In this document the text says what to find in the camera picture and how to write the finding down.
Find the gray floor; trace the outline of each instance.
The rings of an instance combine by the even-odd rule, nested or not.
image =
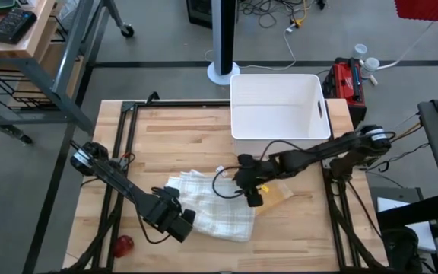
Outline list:
[[[187,21],[185,1],[120,0],[117,5],[125,21],[135,26],[135,39],[124,40],[110,21],[98,57],[100,61],[203,60],[205,51],[212,47],[211,31]],[[262,29],[255,16],[240,15],[235,59],[290,60],[281,36],[288,24],[287,17],[282,13],[275,16],[277,25]],[[396,59],[427,24],[398,18],[391,1],[331,1],[330,8],[324,11],[313,7],[304,26],[288,38],[299,60],[348,56],[356,43],[368,45],[370,56]],[[407,59],[438,59],[438,24]],[[284,73],[316,73],[323,69],[326,68],[291,68]],[[270,73],[256,68],[243,72]],[[369,106],[366,123],[392,129],[416,112],[417,102],[438,97],[438,67],[393,68],[377,72],[376,78],[378,87],[365,85]],[[227,88],[209,82],[203,68],[99,68],[94,70],[82,109],[95,120],[101,100],[145,99],[152,91],[170,99],[229,96]],[[35,146],[21,146],[0,134],[0,273],[21,271],[65,127],[25,126],[24,129],[34,139]],[[81,142],[88,139],[79,130],[75,138]],[[389,155],[411,150],[425,141],[424,133],[417,132],[396,143]],[[420,186],[425,196],[438,194],[438,173],[429,148],[393,164],[385,174],[404,186]],[[55,270],[62,264],[80,180],[79,174],[67,166],[38,271]],[[386,180],[370,175],[369,182],[372,186],[389,185]]]

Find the white plastic box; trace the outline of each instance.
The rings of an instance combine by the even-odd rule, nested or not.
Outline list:
[[[234,75],[230,98],[236,155],[260,156],[269,142],[278,139],[311,148],[331,135],[316,75]],[[291,149],[275,143],[266,155]]]

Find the white cloth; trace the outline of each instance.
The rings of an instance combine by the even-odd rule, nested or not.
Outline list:
[[[244,196],[223,199],[212,190],[213,177],[198,171],[182,172],[180,177],[170,177],[167,186],[180,191],[183,209],[195,211],[194,229],[203,234],[230,241],[249,241],[255,220],[255,211],[248,206]],[[216,190],[224,196],[234,195],[236,184],[219,177]]]

